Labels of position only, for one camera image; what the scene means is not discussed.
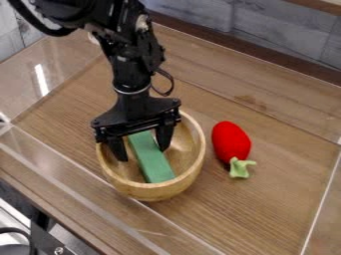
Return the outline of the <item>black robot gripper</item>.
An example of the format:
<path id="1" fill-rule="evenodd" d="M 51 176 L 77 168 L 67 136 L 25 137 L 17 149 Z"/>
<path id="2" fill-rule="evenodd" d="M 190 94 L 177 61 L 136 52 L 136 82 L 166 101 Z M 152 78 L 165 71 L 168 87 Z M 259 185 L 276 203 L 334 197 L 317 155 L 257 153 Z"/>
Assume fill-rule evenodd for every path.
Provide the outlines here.
<path id="1" fill-rule="evenodd" d="M 109 147 L 118 161 L 128 161 L 122 136 L 156 129 L 161 151 L 172 145 L 173 131 L 181 121 L 181 100 L 154 98 L 149 92 L 120 95 L 116 105 L 91 122 L 97 142 L 109 140 Z"/>

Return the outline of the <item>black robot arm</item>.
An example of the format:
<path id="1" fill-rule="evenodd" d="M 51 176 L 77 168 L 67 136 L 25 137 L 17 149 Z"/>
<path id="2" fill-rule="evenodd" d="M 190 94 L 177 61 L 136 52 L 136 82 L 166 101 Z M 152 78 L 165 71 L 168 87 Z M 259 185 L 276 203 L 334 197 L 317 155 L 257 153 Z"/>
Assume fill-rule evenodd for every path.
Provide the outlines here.
<path id="1" fill-rule="evenodd" d="M 153 97 L 153 76 L 169 77 L 162 69 L 166 48 L 140 0 L 9 0 L 13 8 L 45 34 L 65 37 L 82 29 L 93 34 L 113 66 L 114 106 L 93 120 L 97 142 L 110 147 L 120 161 L 129 159 L 125 137 L 153 129 L 160 149 L 172 145 L 181 121 L 181 100 L 172 91 Z"/>

